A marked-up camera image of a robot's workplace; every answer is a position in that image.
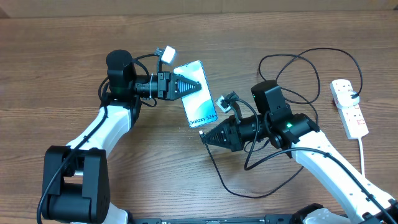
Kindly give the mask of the Galaxy smartphone with blue screen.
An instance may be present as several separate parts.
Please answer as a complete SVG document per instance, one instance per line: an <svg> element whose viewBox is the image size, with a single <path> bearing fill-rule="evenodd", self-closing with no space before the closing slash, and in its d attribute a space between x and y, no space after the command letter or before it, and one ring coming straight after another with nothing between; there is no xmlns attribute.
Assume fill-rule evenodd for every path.
<svg viewBox="0 0 398 224"><path fill-rule="evenodd" d="M174 73L199 82L201 89L182 97L182 104L191 128L212 123L218 119L213 99L208 88L205 69L200 60L174 68Z"/></svg>

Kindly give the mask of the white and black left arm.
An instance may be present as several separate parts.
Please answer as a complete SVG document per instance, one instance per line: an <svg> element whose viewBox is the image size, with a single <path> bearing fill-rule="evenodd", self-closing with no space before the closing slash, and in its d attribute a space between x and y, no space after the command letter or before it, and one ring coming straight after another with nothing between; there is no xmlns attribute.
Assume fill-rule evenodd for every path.
<svg viewBox="0 0 398 224"><path fill-rule="evenodd" d="M127 50L106 57L107 77L98 88L101 102L95 120L64 146L50 146L44 157L42 196L36 220L62 223L134 223L131 212L111 203L107 158L120 138L135 125L147 99L173 101L202 89L201 83L162 70L175 49L156 49L157 73Z"/></svg>

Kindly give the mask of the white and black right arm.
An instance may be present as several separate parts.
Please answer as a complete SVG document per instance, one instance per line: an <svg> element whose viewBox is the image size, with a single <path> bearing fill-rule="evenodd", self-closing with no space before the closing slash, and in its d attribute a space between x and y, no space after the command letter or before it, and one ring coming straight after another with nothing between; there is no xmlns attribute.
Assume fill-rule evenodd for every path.
<svg viewBox="0 0 398 224"><path fill-rule="evenodd" d="M345 211L343 216L336 215L313 203L293 214L290 223L397 223L397 200L358 172L316 122L303 113L293 114L275 80L254 85L251 93L257 106L253 116L242 118L237 104L240 98L230 93L217 104L234 114L200 137L205 146L231 151L267 138L278 151L252 165L245 164L246 170L286 154L309 170Z"/></svg>

